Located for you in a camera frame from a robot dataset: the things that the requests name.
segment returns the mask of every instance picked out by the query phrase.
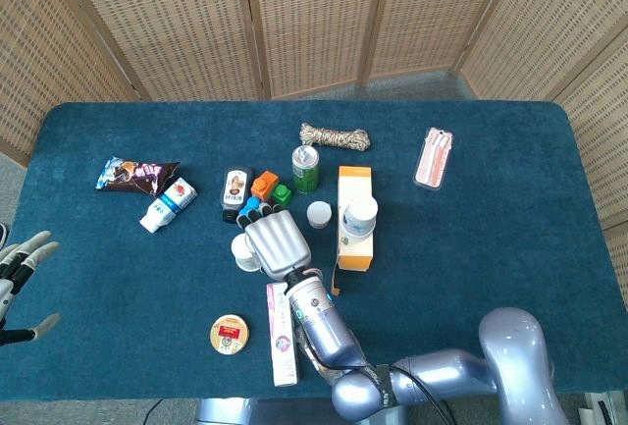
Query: chocolate snack wrapper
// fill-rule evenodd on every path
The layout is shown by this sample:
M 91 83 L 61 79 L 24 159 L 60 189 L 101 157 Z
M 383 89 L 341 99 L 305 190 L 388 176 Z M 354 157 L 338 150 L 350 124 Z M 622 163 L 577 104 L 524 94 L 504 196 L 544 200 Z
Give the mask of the chocolate snack wrapper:
M 98 177 L 96 189 L 145 192 L 157 196 L 164 190 L 166 181 L 175 173 L 179 163 L 140 163 L 111 157 Z

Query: black cable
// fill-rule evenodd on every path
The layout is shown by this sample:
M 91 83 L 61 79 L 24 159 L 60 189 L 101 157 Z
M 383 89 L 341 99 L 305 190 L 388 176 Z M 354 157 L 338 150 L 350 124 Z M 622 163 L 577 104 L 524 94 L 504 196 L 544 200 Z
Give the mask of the black cable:
M 445 411 L 443 410 L 443 408 L 439 405 L 439 403 L 436 401 L 434 396 L 432 396 L 432 394 L 430 394 L 430 392 L 428 391 L 428 389 L 425 387 L 425 385 L 423 384 L 423 382 L 421 380 L 419 380 L 418 378 L 415 378 L 414 376 L 412 376 L 412 374 L 407 372 L 405 369 L 402 369 L 402 368 L 399 368 L 399 367 L 393 366 L 393 365 L 390 365 L 389 368 L 392 371 L 396 371 L 397 373 L 401 373 L 403 376 L 405 376 L 410 381 L 412 381 L 421 390 L 423 395 L 427 398 L 427 400 L 430 402 L 432 407 L 435 409 L 435 411 L 441 417 L 441 419 L 443 420 L 443 422 L 445 424 L 447 424 L 447 425 L 457 425 L 457 422 L 456 422 L 456 420 L 455 420 L 455 418 L 453 416 L 453 413 L 450 412 L 451 409 L 449 410 L 449 414 L 445 414 Z
M 364 371 L 362 371 L 362 368 L 360 366 L 330 366 L 328 364 L 325 364 L 323 362 L 323 360 L 319 357 L 318 353 L 314 350 L 314 347 L 310 343 L 310 339 L 307 338 L 307 334 L 305 333 L 305 331 L 303 331 L 302 337 L 307 342 L 307 345 L 310 348 L 310 351 L 312 352 L 312 355 L 316 358 L 316 360 L 319 362 L 319 364 L 321 366 L 323 366 L 324 368 L 329 369 L 331 371 L 346 371 L 346 370 L 360 371 L 362 374 L 365 374 Z M 449 414 L 445 414 L 445 411 L 441 408 L 441 406 L 436 401 L 434 396 L 432 396 L 432 394 L 430 394 L 430 392 L 428 391 L 428 388 L 423 384 L 423 382 L 420 379 L 415 378 L 409 372 L 407 372 L 406 370 L 401 369 L 401 368 L 399 368 L 397 366 L 389 365 L 389 369 L 391 369 L 392 371 L 397 371 L 398 373 L 402 374 L 403 376 L 408 378 L 410 381 L 412 381 L 421 390 L 421 392 L 427 398 L 427 400 L 430 402 L 430 404 L 435 409 L 437 414 L 441 417 L 441 419 L 445 423 L 445 425 L 457 425 L 455 417 L 453 416 L 453 412 L 451 411 L 451 408 L 449 408 L 449 404 L 446 405 Z
M 148 410 L 148 411 L 146 412 L 146 416 L 144 417 L 144 421 L 142 422 L 142 425 L 146 425 L 146 422 L 148 422 L 148 417 L 150 416 L 151 412 L 152 412 L 155 408 L 157 408 L 157 405 L 159 405 L 159 404 L 160 404 L 161 402 L 163 402 L 163 401 L 164 401 L 164 400 L 163 400 L 162 398 L 160 398 L 159 400 L 157 400 L 157 401 L 155 402 L 155 404 L 154 404 L 152 407 L 150 407 L 150 410 Z

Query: blue table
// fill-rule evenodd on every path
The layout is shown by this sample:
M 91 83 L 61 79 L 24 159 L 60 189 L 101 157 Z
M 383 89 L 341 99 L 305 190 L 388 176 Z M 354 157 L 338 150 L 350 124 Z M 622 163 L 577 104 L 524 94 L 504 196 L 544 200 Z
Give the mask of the blue table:
M 336 304 L 374 363 L 457 346 L 480 354 L 477 328 L 505 305 L 544 326 L 559 391 L 628 388 L 628 317 L 564 112 L 542 102 L 76 103 L 49 114 L 12 240 L 44 229 L 62 245 L 40 266 L 8 328 L 63 319 L 40 342 L 1 349 L 0 398 L 322 397 L 301 356 L 301 382 L 273 387 L 262 274 L 231 256 L 221 221 L 229 165 L 291 184 L 301 122 L 365 129 L 371 148 L 320 148 L 321 183 L 290 205 L 329 285 L 335 224 L 307 226 L 313 200 L 336 205 L 339 165 L 373 168 L 380 203 L 375 259 L 341 272 Z M 428 127 L 452 131 L 443 188 L 411 181 Z M 155 235 L 138 221 L 150 196 L 98 192 L 116 155 L 182 161 L 199 196 Z M 209 329 L 226 313 L 250 327 L 223 356 Z

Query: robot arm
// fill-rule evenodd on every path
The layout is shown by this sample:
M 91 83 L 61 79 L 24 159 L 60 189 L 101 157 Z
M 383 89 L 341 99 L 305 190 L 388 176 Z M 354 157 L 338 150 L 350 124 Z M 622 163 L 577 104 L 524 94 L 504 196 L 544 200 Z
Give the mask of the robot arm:
M 339 415 L 357 421 L 390 406 L 393 401 L 376 385 L 378 378 L 372 377 L 372 367 L 316 270 L 307 268 L 310 249 L 289 212 L 263 217 L 245 231 L 264 272 L 288 283 L 290 307 L 316 359 L 343 370 L 332 389 Z M 435 398 L 497 393 L 504 425 L 567 425 L 551 385 L 543 331 L 531 314 L 516 308 L 494 310 L 480 324 L 480 343 L 487 360 L 459 349 L 401 359 L 390 367 L 385 389 L 402 405 L 430 399 L 417 382 Z
M 37 265 L 59 247 L 56 241 L 46 243 L 49 238 L 49 232 L 41 232 L 22 244 L 0 250 L 0 346 L 37 340 L 48 333 L 60 319 L 59 314 L 52 314 L 36 327 L 4 330 L 5 315 L 15 296 L 20 293 Z

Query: cardboard box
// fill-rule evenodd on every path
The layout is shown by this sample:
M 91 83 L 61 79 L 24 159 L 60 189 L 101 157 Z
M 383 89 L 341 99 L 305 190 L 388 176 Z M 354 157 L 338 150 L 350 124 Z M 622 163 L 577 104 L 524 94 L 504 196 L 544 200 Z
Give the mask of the cardboard box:
M 286 283 L 266 285 L 273 381 L 277 387 L 292 386 L 298 383 L 290 304 L 284 294 L 287 286 Z
M 371 196 L 371 168 L 339 168 L 338 176 L 338 266 L 342 270 L 367 271 L 373 260 L 373 234 L 358 242 L 347 242 L 340 221 L 344 209 L 358 195 Z

